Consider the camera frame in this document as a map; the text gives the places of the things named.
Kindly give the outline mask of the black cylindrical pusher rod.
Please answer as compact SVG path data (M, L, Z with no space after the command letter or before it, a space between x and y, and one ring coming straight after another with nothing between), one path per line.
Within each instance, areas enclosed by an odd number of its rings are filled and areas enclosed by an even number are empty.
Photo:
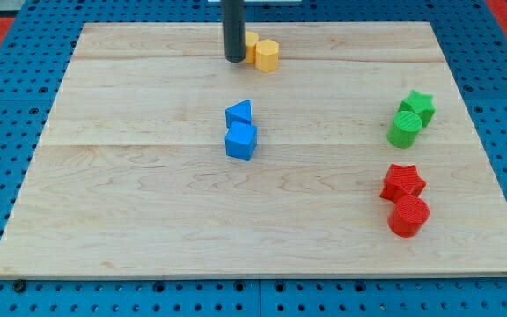
M231 63L242 62L246 57L245 3L222 0L221 8L225 58Z

